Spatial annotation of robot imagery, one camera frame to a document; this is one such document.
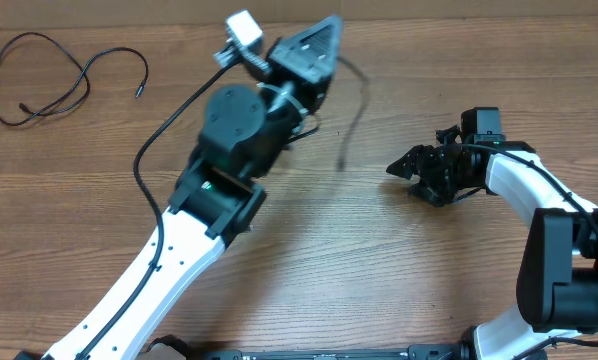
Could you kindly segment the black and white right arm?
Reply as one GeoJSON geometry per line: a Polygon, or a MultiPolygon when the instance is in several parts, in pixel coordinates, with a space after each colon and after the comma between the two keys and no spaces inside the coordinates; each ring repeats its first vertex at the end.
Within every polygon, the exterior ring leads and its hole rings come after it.
{"type": "Polygon", "coordinates": [[[409,192],[435,207],[481,190],[505,200],[529,233],[516,303],[455,344],[411,345],[408,359],[544,359],[558,344],[598,348],[598,206],[568,189],[536,150],[504,135],[496,107],[475,107],[387,166],[416,177],[409,192]]]}

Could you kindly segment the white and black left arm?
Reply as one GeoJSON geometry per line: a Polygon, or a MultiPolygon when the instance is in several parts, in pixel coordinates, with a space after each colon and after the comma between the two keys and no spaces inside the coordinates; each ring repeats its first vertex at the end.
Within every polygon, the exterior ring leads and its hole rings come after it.
{"type": "Polygon", "coordinates": [[[195,148],[156,227],[94,309],[46,352],[48,359],[133,359],[187,287],[247,231],[266,199],[259,179],[306,136],[336,72],[343,21],[331,15],[271,48],[252,15],[226,21],[215,59],[221,73],[244,67],[255,87],[210,78],[195,148]]]}

